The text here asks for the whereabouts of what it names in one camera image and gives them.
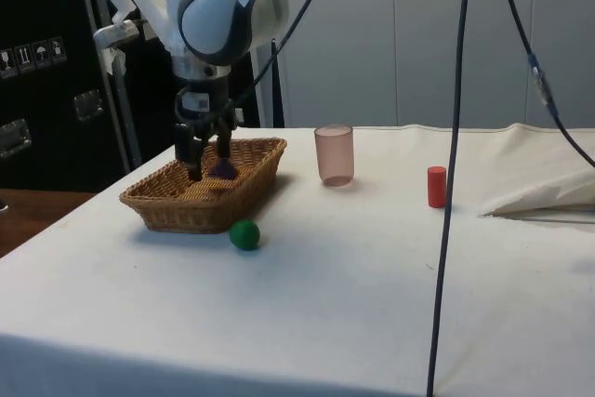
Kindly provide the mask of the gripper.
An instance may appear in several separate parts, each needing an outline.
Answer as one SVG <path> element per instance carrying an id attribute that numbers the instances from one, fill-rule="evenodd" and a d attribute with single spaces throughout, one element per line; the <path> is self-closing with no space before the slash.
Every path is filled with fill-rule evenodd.
<path id="1" fill-rule="evenodd" d="M 229 98 L 227 78 L 187 82 L 176 95 L 174 113 L 179 121 L 174 125 L 176 159 L 186 166 L 190 180 L 201 181 L 203 144 L 188 125 L 216 124 L 217 155 L 221 159 L 231 158 L 236 115 Z"/>

